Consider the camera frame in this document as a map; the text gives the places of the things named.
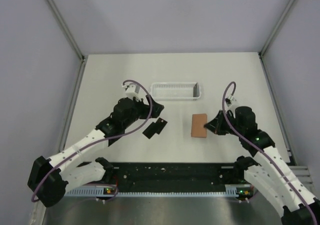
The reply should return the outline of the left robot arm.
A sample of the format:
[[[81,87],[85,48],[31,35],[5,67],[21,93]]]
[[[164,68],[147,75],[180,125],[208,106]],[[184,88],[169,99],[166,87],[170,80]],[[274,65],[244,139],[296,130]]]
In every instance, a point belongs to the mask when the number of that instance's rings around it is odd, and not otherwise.
[[[149,119],[158,119],[165,108],[151,95],[146,95],[145,100],[136,95],[121,98],[110,115],[84,138],[48,158],[36,158],[27,181],[32,191],[31,201],[50,208],[75,188],[93,181],[109,183],[114,176],[113,166],[99,153],[120,138],[135,133],[136,129],[126,130],[136,121],[143,121],[139,126],[142,128]]]

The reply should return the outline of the brown leather card holder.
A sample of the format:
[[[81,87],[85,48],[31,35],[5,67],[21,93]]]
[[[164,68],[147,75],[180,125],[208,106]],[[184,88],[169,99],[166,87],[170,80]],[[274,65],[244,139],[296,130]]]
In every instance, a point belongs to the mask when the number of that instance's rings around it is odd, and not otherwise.
[[[206,113],[193,114],[191,120],[191,137],[206,138],[207,130],[204,125],[207,123],[208,116]]]

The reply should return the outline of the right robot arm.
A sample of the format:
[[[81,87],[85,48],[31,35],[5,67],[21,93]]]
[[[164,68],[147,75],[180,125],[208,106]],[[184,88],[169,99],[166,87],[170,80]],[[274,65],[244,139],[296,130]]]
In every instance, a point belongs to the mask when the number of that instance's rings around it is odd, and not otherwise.
[[[320,200],[310,192],[281,157],[275,142],[258,128],[248,106],[220,110],[204,128],[218,136],[234,135],[249,156],[233,164],[233,177],[253,185],[278,212],[284,225],[318,225]]]

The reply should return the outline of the white plastic basket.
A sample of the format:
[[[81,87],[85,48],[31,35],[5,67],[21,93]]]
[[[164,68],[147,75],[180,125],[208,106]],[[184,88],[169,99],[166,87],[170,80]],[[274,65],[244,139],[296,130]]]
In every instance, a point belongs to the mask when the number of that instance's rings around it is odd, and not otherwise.
[[[193,86],[196,82],[155,82],[150,85],[150,95],[156,101],[193,101]],[[202,89],[198,83],[199,97]]]

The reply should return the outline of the black credit card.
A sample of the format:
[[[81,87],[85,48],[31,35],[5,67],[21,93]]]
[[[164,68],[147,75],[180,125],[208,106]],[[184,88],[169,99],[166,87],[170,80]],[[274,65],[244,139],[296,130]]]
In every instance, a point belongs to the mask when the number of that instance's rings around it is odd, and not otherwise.
[[[157,124],[155,122],[152,122],[143,132],[142,134],[148,138],[151,139],[151,137],[157,132]]]
[[[156,122],[152,122],[151,123],[151,134],[160,134],[163,129],[165,128],[165,126],[167,125],[167,121],[164,120],[163,118],[158,118],[158,120]]]

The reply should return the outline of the left aluminium frame post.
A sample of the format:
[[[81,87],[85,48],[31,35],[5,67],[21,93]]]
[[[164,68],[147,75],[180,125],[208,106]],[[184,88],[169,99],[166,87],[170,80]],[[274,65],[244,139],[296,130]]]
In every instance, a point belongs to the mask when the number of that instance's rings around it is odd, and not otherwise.
[[[45,0],[47,3],[55,21],[57,22],[58,26],[60,27],[64,37],[68,41],[69,45],[71,46],[72,50],[75,52],[76,56],[80,61],[85,60],[85,55],[82,53],[80,47],[78,46],[69,26],[67,25],[63,15],[61,14],[56,2],[54,0]]]

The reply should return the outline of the aluminium frame post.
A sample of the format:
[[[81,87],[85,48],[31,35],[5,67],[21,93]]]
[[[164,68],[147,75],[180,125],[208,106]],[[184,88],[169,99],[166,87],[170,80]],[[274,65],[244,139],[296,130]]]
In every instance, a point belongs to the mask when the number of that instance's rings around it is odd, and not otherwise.
[[[85,60],[85,55],[82,53],[80,47],[78,46],[69,26],[67,25],[63,15],[61,14],[56,2],[54,0],[45,0],[47,3],[55,21],[57,22],[58,26],[60,27],[64,37],[68,41],[69,45],[71,46],[72,50],[75,52],[76,56],[80,61]]]
[[[268,50],[270,49],[271,45],[273,44],[274,40],[277,38],[279,32],[285,25],[287,19],[289,18],[291,12],[295,8],[297,2],[299,0],[288,0],[284,9],[282,10],[280,17],[276,21],[275,25],[273,26],[269,36],[267,37],[265,43],[263,44],[262,49],[260,50],[259,57],[263,59],[263,57],[267,54]]]

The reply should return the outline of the right aluminium frame post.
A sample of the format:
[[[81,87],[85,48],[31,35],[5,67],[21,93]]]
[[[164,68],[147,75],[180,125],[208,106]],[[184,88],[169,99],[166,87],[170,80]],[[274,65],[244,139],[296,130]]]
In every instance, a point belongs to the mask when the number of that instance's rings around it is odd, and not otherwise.
[[[277,38],[279,32],[285,25],[287,19],[289,18],[291,12],[295,8],[297,2],[299,0],[288,0],[284,9],[282,10],[280,17],[276,21],[275,25],[273,26],[269,36],[267,37],[265,43],[263,44],[262,49],[260,50],[259,57],[263,59],[263,57],[267,54],[268,50],[270,49],[271,45],[273,44],[274,40]]]

